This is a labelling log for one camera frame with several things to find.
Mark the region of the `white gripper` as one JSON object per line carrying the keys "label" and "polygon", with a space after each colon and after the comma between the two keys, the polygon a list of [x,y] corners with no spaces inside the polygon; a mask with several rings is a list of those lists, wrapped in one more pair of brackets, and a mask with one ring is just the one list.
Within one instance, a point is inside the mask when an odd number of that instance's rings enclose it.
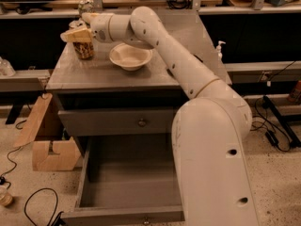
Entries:
{"label": "white gripper", "polygon": [[[84,12],[82,14],[82,19],[87,24],[90,24],[95,39],[106,43],[113,41],[109,30],[109,24],[112,17],[112,13],[100,14]],[[62,33],[60,38],[65,42],[92,42],[93,36],[91,31],[85,27],[78,27]]]}

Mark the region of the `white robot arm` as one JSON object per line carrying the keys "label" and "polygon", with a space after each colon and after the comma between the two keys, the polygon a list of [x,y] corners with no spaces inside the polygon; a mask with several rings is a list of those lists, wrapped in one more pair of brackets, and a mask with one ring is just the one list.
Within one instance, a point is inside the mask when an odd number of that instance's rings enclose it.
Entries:
{"label": "white robot arm", "polygon": [[85,25],[62,33],[63,41],[153,48],[187,95],[171,133],[186,225],[260,226],[242,146],[252,124],[247,102],[171,35],[166,23],[173,16],[138,7],[82,18]]}

